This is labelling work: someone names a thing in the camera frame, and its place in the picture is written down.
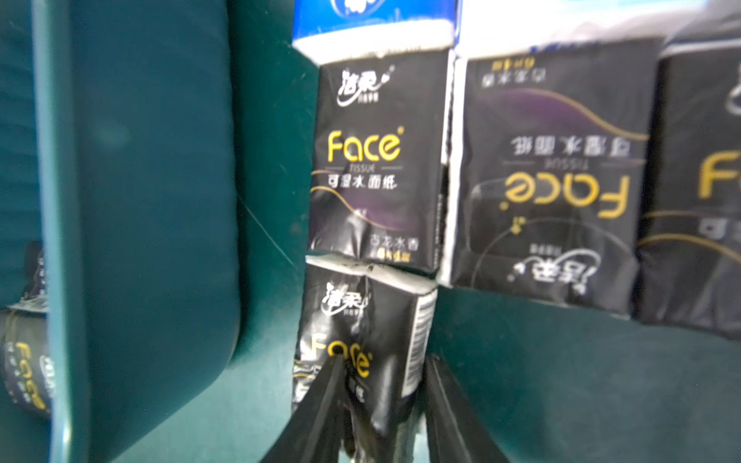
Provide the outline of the teal plastic storage box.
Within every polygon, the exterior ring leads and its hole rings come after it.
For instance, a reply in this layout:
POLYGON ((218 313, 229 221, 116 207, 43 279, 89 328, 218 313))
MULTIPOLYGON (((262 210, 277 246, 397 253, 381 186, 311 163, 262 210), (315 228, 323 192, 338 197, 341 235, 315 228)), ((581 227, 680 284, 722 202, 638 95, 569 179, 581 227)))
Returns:
POLYGON ((5 462, 109 462, 210 387, 239 331, 223 1, 1 5, 1 310, 44 245, 51 417, 1 377, 5 462))

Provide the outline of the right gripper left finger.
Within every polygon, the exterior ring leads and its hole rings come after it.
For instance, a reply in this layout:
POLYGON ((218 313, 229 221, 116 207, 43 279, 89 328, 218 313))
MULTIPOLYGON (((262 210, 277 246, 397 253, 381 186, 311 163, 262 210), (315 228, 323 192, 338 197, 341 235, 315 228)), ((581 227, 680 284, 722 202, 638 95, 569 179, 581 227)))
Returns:
POLYGON ((345 425, 345 378, 341 357, 330 357, 262 463, 337 463, 345 425))

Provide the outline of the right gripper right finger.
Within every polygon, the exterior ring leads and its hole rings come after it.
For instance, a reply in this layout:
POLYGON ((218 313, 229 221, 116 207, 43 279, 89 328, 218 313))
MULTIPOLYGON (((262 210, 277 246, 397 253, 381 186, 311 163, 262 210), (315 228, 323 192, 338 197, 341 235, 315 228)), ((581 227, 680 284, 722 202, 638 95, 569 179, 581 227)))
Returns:
POLYGON ((423 389, 431 462, 509 462, 440 357, 426 357, 423 389))

